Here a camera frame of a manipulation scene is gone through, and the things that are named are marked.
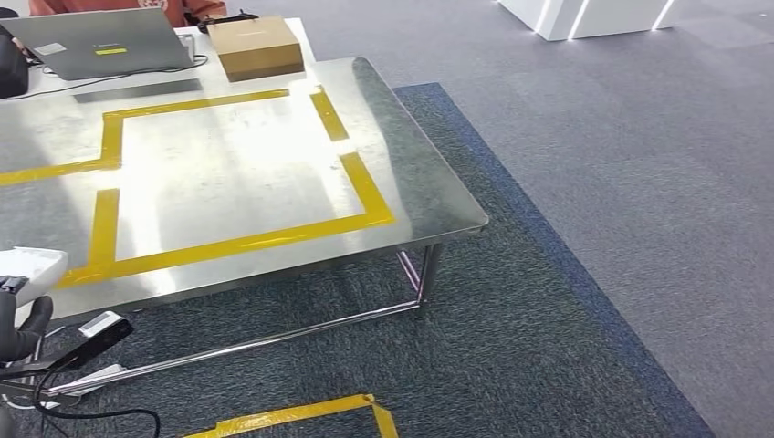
black cable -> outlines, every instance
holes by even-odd
[[[46,381],[48,381],[48,379],[52,375],[54,375],[54,373],[64,369],[65,367],[67,367],[67,365],[69,365],[69,362],[55,370],[50,370],[49,372],[46,373],[46,375],[43,376],[43,379],[41,379],[35,386],[35,391],[33,392],[33,395],[32,395],[32,401],[35,405],[35,409],[37,409],[40,413],[51,417],[62,418],[65,420],[95,420],[98,418],[133,415],[135,413],[150,415],[153,418],[153,422],[155,424],[155,431],[153,433],[153,438],[159,438],[159,435],[161,435],[162,433],[162,419],[161,417],[159,417],[158,413],[151,411],[149,409],[127,409],[125,411],[103,412],[103,413],[64,413],[64,412],[52,411],[46,406],[44,406],[43,402],[40,401],[40,392],[43,390],[43,385],[46,384]]]
[[[201,67],[201,66],[203,66],[204,64],[206,64],[210,60],[210,58],[207,55],[193,55],[193,59],[194,59],[194,64],[192,66],[190,66],[190,67],[180,67],[180,68],[146,68],[144,70],[136,70],[136,71],[132,71],[132,72],[129,72],[129,73],[124,73],[123,75],[111,76],[109,78],[102,78],[102,79],[92,80],[91,82],[87,82],[85,84],[80,84],[80,85],[74,85],[72,87],[67,87],[65,89],[52,89],[50,91],[40,91],[39,93],[29,94],[29,95],[26,95],[26,96],[18,96],[18,97],[15,97],[15,98],[5,98],[5,100],[29,99],[29,98],[33,98],[35,96],[42,96],[44,94],[59,93],[59,91],[68,91],[70,89],[79,89],[81,87],[87,87],[89,85],[99,84],[100,82],[105,82],[107,80],[128,78],[129,76],[140,75],[142,73],[177,73],[179,71],[190,70],[191,68]],[[195,63],[196,59],[203,59],[203,61],[200,62],[200,63]]]
[[[57,381],[57,377],[59,377],[59,374],[54,375],[54,377],[51,378],[51,385],[54,385],[54,382]],[[56,424],[53,420],[48,418],[44,413],[40,414],[40,438],[46,438],[46,424],[49,424],[51,427],[57,430],[60,435],[64,436],[65,438],[70,438],[70,435],[68,435],[67,432],[62,430],[61,427],[59,427],[58,424]]]
[[[46,438],[45,432],[46,432],[46,423],[48,423],[51,427],[57,430],[59,434],[64,436],[65,438],[70,438],[70,435],[68,435],[67,432],[63,431],[61,427],[59,427],[53,420],[48,418],[47,415],[41,414],[41,418],[43,419],[43,427],[40,428],[40,438]]]

cardboard box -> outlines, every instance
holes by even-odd
[[[280,16],[207,29],[229,82],[304,71],[301,45]]]

stainless steel table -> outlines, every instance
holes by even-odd
[[[5,245],[70,254],[55,318],[146,308],[397,253],[416,299],[48,395],[427,305],[442,242],[487,217],[363,58],[0,104]],[[417,272],[405,250],[424,249]]]

yellow tape marking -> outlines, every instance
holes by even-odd
[[[323,401],[305,406],[237,417],[224,422],[218,422],[211,431],[195,433],[193,435],[188,435],[186,438],[223,438],[285,422],[297,422],[299,420],[307,420],[309,418],[331,415],[333,413],[351,411],[369,406],[373,408],[377,426],[379,427],[379,433],[382,438],[397,438],[398,432],[395,429],[392,415],[389,411],[382,408],[382,406],[376,404],[374,397],[371,394],[351,395],[350,397],[344,397],[337,400]]]
[[[89,265],[116,260],[116,237],[119,228],[119,189],[100,190],[94,204],[91,226]]]
[[[233,103],[251,102],[254,100],[284,98],[290,95],[288,89],[272,89],[270,91],[260,91],[257,93],[237,94],[235,96],[223,96],[221,98],[188,100],[185,102],[165,103],[163,105],[153,105],[150,107],[139,107],[132,109],[122,109],[105,113],[106,116],[120,116],[124,119],[129,117],[151,116],[153,114],[163,114],[165,112],[177,112],[187,110],[198,110],[201,108],[217,107],[220,105],[231,105]]]
[[[102,152],[100,157],[109,165],[103,170],[111,171],[120,168],[122,140],[123,118],[114,114],[102,114]]]
[[[0,186],[33,181],[69,173],[117,170],[121,165],[121,143],[123,120],[168,112],[197,110],[220,105],[249,102],[262,99],[283,98],[290,95],[289,89],[273,89],[235,96],[185,102],[152,105],[134,109],[106,112],[102,115],[101,155],[97,160],[74,162],[57,166],[25,169],[23,171],[0,173]],[[339,115],[325,93],[318,87],[309,95],[331,141],[349,138]],[[73,287],[95,283],[121,276],[132,276],[143,272],[168,267],[188,265],[225,256],[235,256],[247,251],[287,245],[328,235],[337,235],[361,230],[370,226],[391,224],[395,221],[389,206],[382,198],[376,183],[357,152],[340,156],[345,172],[350,178],[355,193],[361,200],[365,213],[276,230],[259,235],[249,235],[222,242],[198,245],[164,253],[144,255],[127,260],[115,260],[116,237],[118,234],[119,189],[100,191],[97,194],[89,261],[86,266],[69,270],[58,287]]]
[[[36,167],[24,169],[23,171],[0,173],[0,186],[26,183],[28,181],[69,175],[71,173],[96,171],[102,169],[103,165],[104,162],[102,160],[89,160],[87,162],[72,162],[70,164],[59,164],[58,166]]]
[[[127,52],[127,49],[125,47],[94,50],[94,53],[96,53],[97,55],[115,55],[116,53],[126,53],[126,52]]]
[[[312,97],[312,103],[314,103],[319,117],[322,119],[325,130],[328,132],[330,140],[340,141],[348,139],[350,135],[344,128],[344,124],[341,123],[339,114],[336,113],[333,104],[330,103],[330,99],[328,99],[328,94],[325,93],[325,89],[318,87],[318,90],[310,96]]]
[[[344,166],[344,171],[350,177],[352,187],[358,194],[363,210],[371,219],[378,221],[379,224],[390,224],[394,222],[390,207],[382,198],[376,182],[373,181],[371,174],[362,162],[361,156],[357,152],[340,155],[339,159]]]
[[[376,402],[371,404],[373,416],[376,417],[376,425],[379,427],[379,435],[382,438],[398,438],[398,431],[395,429],[395,421],[392,420],[390,411],[382,408]]]
[[[118,260],[113,263],[89,263],[86,266],[69,270],[57,287],[81,286],[121,276],[133,276],[156,269],[188,265],[226,256],[236,256],[248,251],[293,244],[326,235],[357,231],[370,226],[387,224],[391,220],[392,216],[384,218],[368,214],[357,214],[316,224],[271,231],[261,235],[237,237],[222,242],[175,249],[159,254],[142,255],[126,260]]]

laptop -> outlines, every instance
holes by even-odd
[[[160,7],[0,20],[60,78],[194,65]]]

